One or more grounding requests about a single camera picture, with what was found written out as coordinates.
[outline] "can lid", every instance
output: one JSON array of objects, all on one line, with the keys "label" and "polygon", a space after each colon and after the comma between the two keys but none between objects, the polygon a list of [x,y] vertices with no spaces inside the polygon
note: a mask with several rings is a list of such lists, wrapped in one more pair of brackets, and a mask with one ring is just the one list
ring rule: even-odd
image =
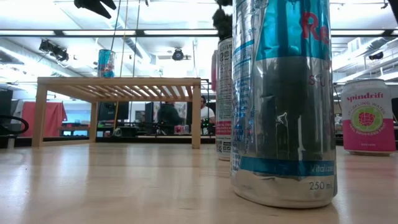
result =
[{"label": "can lid", "polygon": [[350,84],[354,84],[354,83],[358,83],[358,82],[368,82],[368,81],[382,81],[382,82],[384,82],[384,80],[382,80],[381,78],[365,78],[365,79],[361,79],[361,80],[350,80],[350,81],[347,81],[344,84],[344,86],[350,85]]},{"label": "can lid", "polygon": [[115,54],[115,52],[113,50],[108,50],[108,49],[101,49],[101,50],[99,50],[99,52],[111,52],[111,53]]}]

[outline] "wooden bench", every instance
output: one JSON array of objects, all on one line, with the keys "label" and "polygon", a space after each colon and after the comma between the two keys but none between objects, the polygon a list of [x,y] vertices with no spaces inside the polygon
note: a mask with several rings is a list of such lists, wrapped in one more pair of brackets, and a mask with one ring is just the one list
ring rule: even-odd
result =
[{"label": "wooden bench", "polygon": [[[200,148],[200,78],[70,78],[37,79],[36,113],[32,146],[84,144],[96,141],[98,102],[192,102],[192,148]],[[91,103],[90,139],[43,142],[47,91]]]}]

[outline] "slatted bench top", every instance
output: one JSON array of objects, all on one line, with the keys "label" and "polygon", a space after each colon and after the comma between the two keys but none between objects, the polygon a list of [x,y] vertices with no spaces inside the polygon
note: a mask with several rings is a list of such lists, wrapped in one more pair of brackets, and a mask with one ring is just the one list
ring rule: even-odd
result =
[{"label": "slatted bench top", "polygon": [[47,90],[90,103],[99,101],[192,101],[200,78],[39,77]]}]

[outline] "raspberry illustration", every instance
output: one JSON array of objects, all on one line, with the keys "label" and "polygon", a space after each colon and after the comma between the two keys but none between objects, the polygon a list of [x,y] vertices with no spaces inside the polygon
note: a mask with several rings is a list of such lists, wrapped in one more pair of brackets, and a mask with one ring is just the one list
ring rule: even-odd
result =
[{"label": "raspberry illustration", "polygon": [[373,132],[383,124],[383,114],[375,106],[360,106],[351,115],[351,124],[361,132]]},{"label": "raspberry illustration", "polygon": [[374,118],[376,116],[374,114],[371,113],[367,113],[367,112],[362,112],[359,114],[359,122],[363,125],[363,126],[370,126],[373,124]]}]

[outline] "light wood floor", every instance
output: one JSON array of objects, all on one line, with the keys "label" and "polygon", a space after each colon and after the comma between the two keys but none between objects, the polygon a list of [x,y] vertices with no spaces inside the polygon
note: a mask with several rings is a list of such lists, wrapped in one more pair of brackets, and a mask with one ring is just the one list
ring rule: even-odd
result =
[{"label": "light wood floor", "polygon": [[338,149],[338,195],[312,210],[235,195],[212,145],[0,150],[0,223],[398,223],[398,158]]}]

